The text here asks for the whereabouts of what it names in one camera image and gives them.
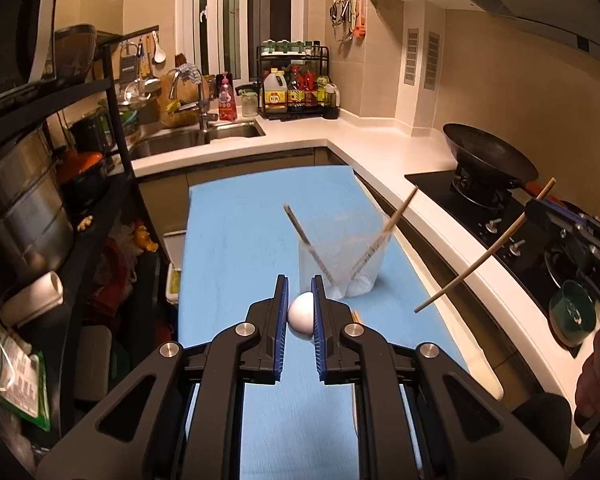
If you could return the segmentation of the glass jar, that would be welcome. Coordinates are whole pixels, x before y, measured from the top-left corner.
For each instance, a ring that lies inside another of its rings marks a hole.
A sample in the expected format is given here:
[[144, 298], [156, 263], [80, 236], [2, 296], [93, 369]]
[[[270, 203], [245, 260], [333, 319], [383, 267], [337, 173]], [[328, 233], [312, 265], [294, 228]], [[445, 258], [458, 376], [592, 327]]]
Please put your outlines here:
[[242, 90], [240, 92], [242, 103], [242, 116], [245, 118], [257, 117], [259, 115], [259, 96], [253, 90]]

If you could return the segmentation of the large steel pot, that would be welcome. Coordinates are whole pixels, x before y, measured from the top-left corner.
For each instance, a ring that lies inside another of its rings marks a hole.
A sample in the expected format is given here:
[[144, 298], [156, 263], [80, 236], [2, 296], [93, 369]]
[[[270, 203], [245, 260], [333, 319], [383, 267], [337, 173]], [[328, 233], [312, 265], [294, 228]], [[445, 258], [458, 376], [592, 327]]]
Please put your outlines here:
[[37, 128], [0, 150], [0, 256], [30, 283], [60, 267], [72, 239], [53, 154]]

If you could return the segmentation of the green snack package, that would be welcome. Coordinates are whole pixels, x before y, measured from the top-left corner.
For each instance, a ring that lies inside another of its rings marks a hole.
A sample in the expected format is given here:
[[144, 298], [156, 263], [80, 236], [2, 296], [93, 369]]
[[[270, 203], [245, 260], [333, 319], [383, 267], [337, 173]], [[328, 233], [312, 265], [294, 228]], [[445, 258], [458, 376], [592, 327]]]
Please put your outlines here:
[[50, 431], [46, 368], [41, 352], [27, 354], [0, 324], [0, 403], [43, 431]]

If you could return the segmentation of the chopstick left in cup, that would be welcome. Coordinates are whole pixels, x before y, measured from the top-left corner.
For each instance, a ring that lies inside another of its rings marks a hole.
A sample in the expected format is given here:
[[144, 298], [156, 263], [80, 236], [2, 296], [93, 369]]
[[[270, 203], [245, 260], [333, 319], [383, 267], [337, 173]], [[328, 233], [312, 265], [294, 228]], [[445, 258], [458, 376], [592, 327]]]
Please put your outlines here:
[[317, 264], [318, 268], [321, 270], [324, 277], [327, 278], [332, 284], [335, 284], [334, 277], [329, 272], [328, 267], [324, 263], [323, 259], [320, 257], [320, 255], [317, 253], [314, 246], [310, 242], [309, 237], [306, 235], [306, 231], [302, 228], [302, 225], [299, 222], [296, 215], [294, 214], [294, 211], [292, 210], [291, 206], [289, 206], [288, 204], [285, 204], [283, 206], [283, 208], [284, 208], [285, 214], [287, 215], [289, 221], [291, 222], [292, 226], [296, 230], [298, 237], [300, 237], [300, 240], [302, 241], [303, 245], [306, 246], [306, 250], [308, 251], [310, 256], [313, 258], [313, 260]]

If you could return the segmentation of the chrome faucet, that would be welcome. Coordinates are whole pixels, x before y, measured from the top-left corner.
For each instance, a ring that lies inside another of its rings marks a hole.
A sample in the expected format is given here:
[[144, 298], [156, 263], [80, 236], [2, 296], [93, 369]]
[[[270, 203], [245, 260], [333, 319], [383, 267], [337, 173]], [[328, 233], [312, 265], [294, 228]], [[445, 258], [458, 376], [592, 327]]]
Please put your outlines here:
[[[197, 88], [196, 99], [192, 102], [184, 102], [178, 97], [178, 85], [180, 82], [191, 82]], [[209, 85], [207, 77], [194, 65], [185, 63], [173, 71], [173, 78], [169, 89], [168, 114], [180, 114], [185, 112], [196, 112], [198, 116], [198, 130], [207, 133], [210, 124], [219, 119], [217, 114], [210, 112]]]

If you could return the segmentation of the yellow label oil jug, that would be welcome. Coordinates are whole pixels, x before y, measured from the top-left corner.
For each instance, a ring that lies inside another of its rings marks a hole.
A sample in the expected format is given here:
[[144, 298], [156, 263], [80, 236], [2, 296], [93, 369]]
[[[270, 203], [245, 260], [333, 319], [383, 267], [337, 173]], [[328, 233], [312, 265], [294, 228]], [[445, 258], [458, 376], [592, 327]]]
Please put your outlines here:
[[266, 114], [286, 113], [287, 83], [284, 72], [273, 67], [263, 81], [263, 109]]

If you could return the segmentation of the wooden chopstick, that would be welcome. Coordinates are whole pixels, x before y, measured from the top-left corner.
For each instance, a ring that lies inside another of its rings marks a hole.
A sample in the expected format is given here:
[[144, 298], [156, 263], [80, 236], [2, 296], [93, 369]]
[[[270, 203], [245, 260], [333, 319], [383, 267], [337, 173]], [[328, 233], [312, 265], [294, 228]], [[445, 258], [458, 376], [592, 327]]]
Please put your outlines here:
[[417, 216], [416, 231], [445, 261], [446, 267], [449, 269], [449, 272], [441, 277], [442, 284], [446, 284], [468, 269], [496, 242], [489, 247], [483, 246], [460, 223], [420, 189], [412, 205], [415, 207]]

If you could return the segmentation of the steel sink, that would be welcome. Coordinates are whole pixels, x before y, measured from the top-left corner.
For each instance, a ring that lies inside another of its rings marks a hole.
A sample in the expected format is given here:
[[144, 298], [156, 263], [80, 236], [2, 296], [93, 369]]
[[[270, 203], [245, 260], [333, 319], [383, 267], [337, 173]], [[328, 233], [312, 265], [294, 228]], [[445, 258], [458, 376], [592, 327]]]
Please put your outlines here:
[[224, 139], [252, 139], [260, 136], [265, 136], [265, 133], [257, 122], [228, 122], [222, 125], [211, 125], [204, 131], [194, 126], [161, 130], [135, 143], [130, 149], [130, 159], [194, 148]]

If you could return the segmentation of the white paper roll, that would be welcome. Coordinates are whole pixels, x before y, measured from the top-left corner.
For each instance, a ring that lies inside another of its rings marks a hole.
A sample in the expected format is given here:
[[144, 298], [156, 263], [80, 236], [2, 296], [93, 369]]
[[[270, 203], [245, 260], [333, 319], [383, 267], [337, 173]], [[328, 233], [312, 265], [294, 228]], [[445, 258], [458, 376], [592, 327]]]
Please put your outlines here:
[[7, 327], [21, 326], [64, 302], [64, 286], [55, 271], [38, 278], [7, 300], [0, 311], [0, 319]]

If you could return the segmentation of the clear plastic cup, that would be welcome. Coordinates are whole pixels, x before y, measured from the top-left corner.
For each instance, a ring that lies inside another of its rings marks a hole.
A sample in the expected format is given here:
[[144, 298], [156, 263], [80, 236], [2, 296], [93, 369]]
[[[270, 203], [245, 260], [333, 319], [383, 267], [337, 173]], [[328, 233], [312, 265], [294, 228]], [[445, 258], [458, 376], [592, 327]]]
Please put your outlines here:
[[390, 237], [386, 236], [373, 255], [367, 252], [380, 235], [387, 217], [375, 209], [338, 212], [302, 220], [320, 266], [306, 244], [299, 240], [300, 292], [311, 289], [311, 280], [321, 275], [326, 295], [332, 299], [362, 296], [378, 278]]

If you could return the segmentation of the white spoon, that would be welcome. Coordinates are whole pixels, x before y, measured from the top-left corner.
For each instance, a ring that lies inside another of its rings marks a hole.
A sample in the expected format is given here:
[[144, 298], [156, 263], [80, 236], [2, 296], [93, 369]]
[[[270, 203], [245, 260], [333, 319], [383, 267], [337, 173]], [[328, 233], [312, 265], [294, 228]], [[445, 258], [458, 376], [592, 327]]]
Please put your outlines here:
[[311, 340], [314, 334], [314, 299], [312, 292], [302, 292], [288, 307], [287, 323], [299, 338]]

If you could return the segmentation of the black storage shelf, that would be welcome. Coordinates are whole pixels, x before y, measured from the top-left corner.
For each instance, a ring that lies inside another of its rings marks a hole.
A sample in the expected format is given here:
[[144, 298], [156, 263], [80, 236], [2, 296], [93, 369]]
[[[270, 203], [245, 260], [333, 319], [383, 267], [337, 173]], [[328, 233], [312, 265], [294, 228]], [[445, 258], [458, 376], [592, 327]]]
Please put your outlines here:
[[17, 416], [0, 403], [0, 479], [32, 478], [36, 453], [72, 429], [78, 414], [73, 387], [79, 334], [105, 317], [88, 293], [97, 260], [117, 218], [133, 211], [149, 218], [128, 148], [116, 144], [114, 152], [122, 170], [102, 183], [66, 190], [48, 166], [0, 215], [0, 241], [7, 243], [0, 247], [0, 309], [50, 270], [64, 285], [62, 304], [11, 327], [44, 359], [50, 426], [16, 427]]

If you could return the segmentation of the black gas stove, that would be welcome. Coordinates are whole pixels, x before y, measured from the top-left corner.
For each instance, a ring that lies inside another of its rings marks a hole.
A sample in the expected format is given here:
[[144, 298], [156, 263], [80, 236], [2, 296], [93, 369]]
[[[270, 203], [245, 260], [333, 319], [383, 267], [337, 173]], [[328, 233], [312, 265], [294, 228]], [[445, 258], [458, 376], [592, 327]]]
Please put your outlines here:
[[[484, 208], [463, 195], [468, 183], [454, 170], [408, 174], [405, 179], [444, 209], [483, 246], [491, 246], [524, 212], [509, 190], [494, 191]], [[548, 318], [550, 300], [565, 281], [577, 278], [577, 265], [557, 235], [526, 222], [495, 254], [496, 260], [528, 292]]]

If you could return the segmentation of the pink dish soap bottle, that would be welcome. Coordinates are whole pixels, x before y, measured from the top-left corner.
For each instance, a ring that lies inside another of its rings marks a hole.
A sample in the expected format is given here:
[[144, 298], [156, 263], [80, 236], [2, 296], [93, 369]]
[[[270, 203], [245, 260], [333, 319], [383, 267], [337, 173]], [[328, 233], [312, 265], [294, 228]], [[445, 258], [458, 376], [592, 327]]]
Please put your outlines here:
[[219, 81], [218, 101], [219, 118], [226, 122], [234, 122], [237, 119], [237, 107], [233, 85], [228, 73], [224, 73]]

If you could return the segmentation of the blue table mat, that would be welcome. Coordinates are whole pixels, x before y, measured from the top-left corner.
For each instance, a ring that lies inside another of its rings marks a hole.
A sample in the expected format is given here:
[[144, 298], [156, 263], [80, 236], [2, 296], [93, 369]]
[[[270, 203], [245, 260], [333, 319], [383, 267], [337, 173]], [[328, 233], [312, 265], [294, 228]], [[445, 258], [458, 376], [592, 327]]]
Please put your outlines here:
[[[189, 191], [178, 339], [191, 347], [211, 340], [270, 298], [285, 275], [291, 295], [308, 287], [299, 275], [295, 214], [312, 238], [342, 217], [377, 232], [377, 206], [346, 166], [313, 166], [246, 174]], [[388, 341], [415, 347], [431, 341], [449, 356], [460, 349], [436, 310], [417, 312], [426, 288], [397, 242], [388, 246], [373, 289], [349, 306]], [[282, 379], [250, 385], [242, 420], [245, 479], [354, 479], [358, 437], [352, 390], [318, 379], [313, 344], [286, 338]]]

